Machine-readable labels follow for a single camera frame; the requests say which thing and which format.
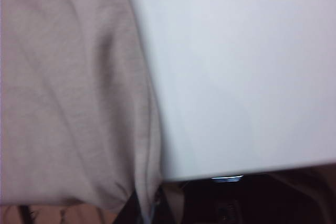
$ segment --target white surface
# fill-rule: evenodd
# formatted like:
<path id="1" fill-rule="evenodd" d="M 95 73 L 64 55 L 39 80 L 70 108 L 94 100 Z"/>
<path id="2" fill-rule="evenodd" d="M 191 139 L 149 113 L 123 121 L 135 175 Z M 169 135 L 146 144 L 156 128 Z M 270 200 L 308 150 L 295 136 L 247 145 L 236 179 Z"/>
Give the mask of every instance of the white surface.
<path id="1" fill-rule="evenodd" d="M 166 180 L 336 161 L 336 0 L 132 0 Z"/>

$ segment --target black cable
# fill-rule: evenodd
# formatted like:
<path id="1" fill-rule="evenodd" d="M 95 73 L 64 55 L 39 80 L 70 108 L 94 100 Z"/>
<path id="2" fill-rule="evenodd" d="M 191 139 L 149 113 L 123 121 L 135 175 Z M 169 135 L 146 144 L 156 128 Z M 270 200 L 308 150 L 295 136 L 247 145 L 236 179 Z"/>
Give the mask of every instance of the black cable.
<path id="1" fill-rule="evenodd" d="M 18 208 L 19 208 L 22 222 L 24 224 L 34 224 L 34 221 L 30 215 L 29 206 L 19 206 Z"/>

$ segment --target dark object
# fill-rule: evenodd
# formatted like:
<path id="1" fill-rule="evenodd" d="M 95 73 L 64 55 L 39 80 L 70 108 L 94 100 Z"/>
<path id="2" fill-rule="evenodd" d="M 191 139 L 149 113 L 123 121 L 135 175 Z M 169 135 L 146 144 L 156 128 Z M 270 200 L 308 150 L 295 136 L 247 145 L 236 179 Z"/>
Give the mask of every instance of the dark object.
<path id="1" fill-rule="evenodd" d="M 21 220 L 24 224 L 34 224 L 34 221 L 30 215 L 30 209 L 28 206 L 19 206 L 19 212 Z"/>
<path id="2" fill-rule="evenodd" d="M 182 224 L 325 223 L 317 203 L 269 175 L 244 176 L 239 182 L 189 182 L 184 188 Z"/>
<path id="3" fill-rule="evenodd" d="M 175 224 L 173 215 L 161 188 L 156 193 L 152 224 Z M 143 224 L 137 194 L 134 192 L 113 224 Z"/>

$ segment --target gray fabric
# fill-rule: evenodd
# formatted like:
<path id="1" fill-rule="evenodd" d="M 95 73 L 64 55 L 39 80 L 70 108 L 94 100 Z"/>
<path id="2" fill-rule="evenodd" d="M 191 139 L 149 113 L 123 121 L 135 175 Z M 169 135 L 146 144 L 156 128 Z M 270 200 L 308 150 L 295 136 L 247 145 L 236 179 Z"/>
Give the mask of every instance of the gray fabric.
<path id="1" fill-rule="evenodd" d="M 119 211 L 161 181 L 157 108 L 128 0 L 2 0 L 1 204 Z"/>

